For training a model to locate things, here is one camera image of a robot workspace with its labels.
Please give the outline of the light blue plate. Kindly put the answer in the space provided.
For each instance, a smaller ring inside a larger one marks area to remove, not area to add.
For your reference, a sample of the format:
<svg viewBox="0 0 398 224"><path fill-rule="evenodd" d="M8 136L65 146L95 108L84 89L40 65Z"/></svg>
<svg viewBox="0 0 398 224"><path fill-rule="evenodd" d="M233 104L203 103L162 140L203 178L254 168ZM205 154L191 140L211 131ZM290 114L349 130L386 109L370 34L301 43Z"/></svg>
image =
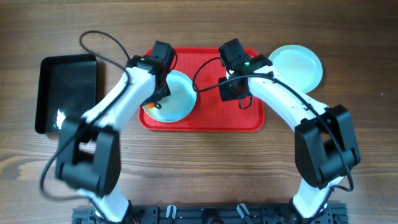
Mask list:
<svg viewBox="0 0 398 224"><path fill-rule="evenodd" d="M320 59L301 45L281 46L270 54L269 60L289 83L304 93L316 89L323 78Z"/></svg>
<svg viewBox="0 0 398 224"><path fill-rule="evenodd" d="M161 109L145 106L144 111L156 121L171 123L181 120L192 111L197 93L192 88L192 80L182 72L172 70L166 81L171 94L159 101Z"/></svg>

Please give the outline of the light blue plate top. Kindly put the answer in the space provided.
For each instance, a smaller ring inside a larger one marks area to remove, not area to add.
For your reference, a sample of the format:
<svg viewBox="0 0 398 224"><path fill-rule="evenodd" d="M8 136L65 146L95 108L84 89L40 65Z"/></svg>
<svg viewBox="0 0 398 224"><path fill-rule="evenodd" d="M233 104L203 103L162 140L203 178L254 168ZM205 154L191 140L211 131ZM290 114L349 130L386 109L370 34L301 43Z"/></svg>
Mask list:
<svg viewBox="0 0 398 224"><path fill-rule="evenodd" d="M270 54L269 60L289 83L304 93L316 89L323 78L320 59L301 45L281 46Z"/></svg>

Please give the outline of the orange sponge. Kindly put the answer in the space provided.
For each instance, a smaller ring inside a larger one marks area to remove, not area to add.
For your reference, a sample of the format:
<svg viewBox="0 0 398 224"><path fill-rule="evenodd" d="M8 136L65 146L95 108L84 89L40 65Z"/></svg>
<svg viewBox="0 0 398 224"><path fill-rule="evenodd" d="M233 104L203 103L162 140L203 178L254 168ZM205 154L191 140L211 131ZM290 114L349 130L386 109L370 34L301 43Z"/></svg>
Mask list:
<svg viewBox="0 0 398 224"><path fill-rule="evenodd" d="M151 109L151 108L154 108L154 107L155 107L154 103L149 103L149 104L145 105L146 109Z"/></svg>

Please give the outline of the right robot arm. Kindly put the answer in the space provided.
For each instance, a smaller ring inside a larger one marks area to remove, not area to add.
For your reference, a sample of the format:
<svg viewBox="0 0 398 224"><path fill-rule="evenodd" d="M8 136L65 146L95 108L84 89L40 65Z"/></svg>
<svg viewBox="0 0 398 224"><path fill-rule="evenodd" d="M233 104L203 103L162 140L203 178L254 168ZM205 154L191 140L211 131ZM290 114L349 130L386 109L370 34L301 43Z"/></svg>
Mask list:
<svg viewBox="0 0 398 224"><path fill-rule="evenodd" d="M351 170L361 156L349 111L314 100L267 57L249 56L238 39L225 42L218 53L227 73L220 85L237 98L259 98L294 132L295 165L302 181L292 205L302 220L318 218L334 190L354 189Z"/></svg>

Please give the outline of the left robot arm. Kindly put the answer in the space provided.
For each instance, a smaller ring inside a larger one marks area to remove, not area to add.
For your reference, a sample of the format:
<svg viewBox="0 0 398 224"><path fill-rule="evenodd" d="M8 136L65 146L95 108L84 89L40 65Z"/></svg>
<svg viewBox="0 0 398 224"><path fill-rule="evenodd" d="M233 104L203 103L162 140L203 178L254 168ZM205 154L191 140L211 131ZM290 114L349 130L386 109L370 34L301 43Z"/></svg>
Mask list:
<svg viewBox="0 0 398 224"><path fill-rule="evenodd" d="M60 130L55 176L90 200L105 223L135 223L131 201L120 191L120 133L141 106L170 96L166 77L175 49L157 41L149 55L135 55L122 67L116 86L80 119L67 118Z"/></svg>

